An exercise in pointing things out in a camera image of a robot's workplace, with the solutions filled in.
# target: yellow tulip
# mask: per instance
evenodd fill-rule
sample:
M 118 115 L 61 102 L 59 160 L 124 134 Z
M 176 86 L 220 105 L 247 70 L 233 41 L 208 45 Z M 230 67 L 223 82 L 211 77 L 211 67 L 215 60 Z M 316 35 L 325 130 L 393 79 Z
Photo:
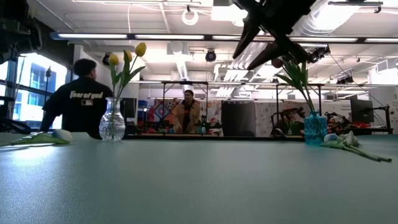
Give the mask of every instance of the yellow tulip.
M 129 51 L 129 50 L 124 50 L 125 52 L 126 52 L 126 54 L 127 54 L 127 57 L 129 58 L 129 61 L 131 62 L 132 61 L 132 55 L 131 55 L 131 52 Z
M 113 65 L 118 65 L 118 64 L 119 64 L 118 56 L 116 56 L 116 55 L 114 55 L 114 54 L 111 54 L 111 55 L 109 56 L 108 61 L 109 61 L 109 63 L 111 63 L 111 64 L 113 64 Z
M 140 43 L 136 47 L 136 55 L 138 57 L 142 57 L 145 55 L 145 52 L 147 51 L 147 45 L 145 43 Z

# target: computer screen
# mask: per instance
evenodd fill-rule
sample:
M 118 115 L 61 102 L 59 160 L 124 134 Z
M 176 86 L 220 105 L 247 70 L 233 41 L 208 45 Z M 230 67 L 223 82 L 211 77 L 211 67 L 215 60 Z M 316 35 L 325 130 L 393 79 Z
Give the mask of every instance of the computer screen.
M 353 122 L 374 122 L 373 102 L 351 99 L 351 117 Z

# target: plant pot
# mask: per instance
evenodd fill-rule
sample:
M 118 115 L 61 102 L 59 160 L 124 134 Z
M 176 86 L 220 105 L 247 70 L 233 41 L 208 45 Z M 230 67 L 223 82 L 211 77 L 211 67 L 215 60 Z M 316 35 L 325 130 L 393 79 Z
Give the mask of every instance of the plant pot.
M 103 141 L 120 141 L 124 136 L 126 125 L 120 113 L 120 101 L 107 97 L 106 112 L 99 123 L 99 135 Z
M 308 145 L 319 146 L 323 138 L 328 134 L 326 118 L 319 116 L 319 111 L 310 113 L 304 118 L 304 138 Z

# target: short black hair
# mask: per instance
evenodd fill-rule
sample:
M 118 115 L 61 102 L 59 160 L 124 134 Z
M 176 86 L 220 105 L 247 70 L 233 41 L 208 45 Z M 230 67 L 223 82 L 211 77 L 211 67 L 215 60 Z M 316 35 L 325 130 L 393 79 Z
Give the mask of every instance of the short black hair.
M 192 90 L 185 90 L 184 94 L 186 94 L 186 93 L 189 93 L 189 94 L 191 94 L 193 96 L 193 91 Z
M 73 72 L 79 77 L 85 77 L 90 74 L 90 72 L 97 67 L 97 63 L 90 59 L 79 59 L 73 65 Z

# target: window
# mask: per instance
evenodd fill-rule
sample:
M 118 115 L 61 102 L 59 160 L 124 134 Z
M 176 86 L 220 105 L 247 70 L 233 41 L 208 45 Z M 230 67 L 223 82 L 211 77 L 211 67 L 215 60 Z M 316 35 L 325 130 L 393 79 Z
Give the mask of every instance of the window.
M 51 70 L 50 77 L 46 77 L 48 70 Z M 38 90 L 55 92 L 65 84 L 68 69 L 37 53 L 25 54 L 18 58 L 17 82 Z
M 8 73 L 8 62 L 4 62 L 0 65 L 0 80 L 7 79 Z
M 5 96 L 5 95 L 6 95 L 6 86 L 0 84 L 0 96 Z
M 51 76 L 47 78 L 46 73 L 49 68 Z M 25 54 L 18 58 L 17 83 L 42 91 L 45 91 L 47 86 L 47 91 L 53 93 L 65 84 L 67 72 L 66 67 L 44 56 L 36 53 Z M 40 128 L 44 103 L 44 94 L 20 89 L 14 107 L 13 119 L 25 121 L 31 128 Z M 62 117 L 59 116 L 51 128 L 59 129 L 61 125 Z

